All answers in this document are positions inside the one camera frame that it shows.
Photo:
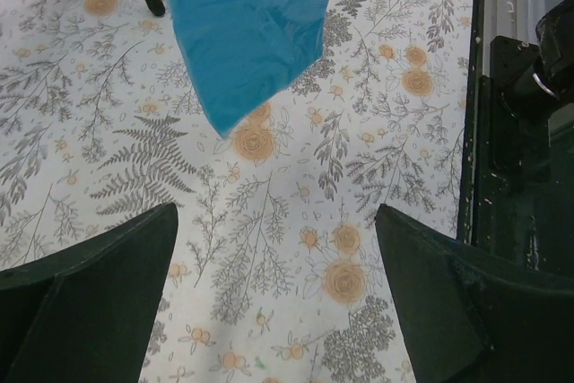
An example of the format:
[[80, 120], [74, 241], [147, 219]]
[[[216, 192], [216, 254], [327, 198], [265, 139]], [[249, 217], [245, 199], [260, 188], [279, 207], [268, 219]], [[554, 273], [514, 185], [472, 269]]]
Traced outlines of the blue plastic trash bag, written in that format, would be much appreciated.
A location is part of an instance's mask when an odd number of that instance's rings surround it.
[[207, 120], [221, 137], [322, 57], [329, 0], [167, 0]]

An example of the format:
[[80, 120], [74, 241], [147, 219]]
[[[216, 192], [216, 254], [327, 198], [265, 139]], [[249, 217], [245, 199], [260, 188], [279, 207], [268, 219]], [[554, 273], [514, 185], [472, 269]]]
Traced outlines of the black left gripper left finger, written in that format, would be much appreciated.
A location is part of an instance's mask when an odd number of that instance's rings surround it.
[[136, 382], [169, 271], [178, 209], [1, 273], [3, 382]]

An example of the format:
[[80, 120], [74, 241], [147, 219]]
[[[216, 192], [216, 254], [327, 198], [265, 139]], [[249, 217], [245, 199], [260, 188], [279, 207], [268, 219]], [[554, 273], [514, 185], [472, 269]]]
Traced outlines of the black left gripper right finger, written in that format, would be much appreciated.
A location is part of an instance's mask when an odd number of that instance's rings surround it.
[[451, 239], [389, 205], [378, 244], [419, 382], [571, 382], [573, 282]]

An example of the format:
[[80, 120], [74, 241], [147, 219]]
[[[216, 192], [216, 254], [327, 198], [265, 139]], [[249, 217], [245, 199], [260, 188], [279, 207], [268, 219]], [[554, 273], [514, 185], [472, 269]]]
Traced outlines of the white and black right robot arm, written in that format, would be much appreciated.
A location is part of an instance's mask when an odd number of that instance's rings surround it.
[[540, 123], [573, 102], [573, 0], [564, 0], [535, 25], [538, 57], [501, 91], [516, 118]]

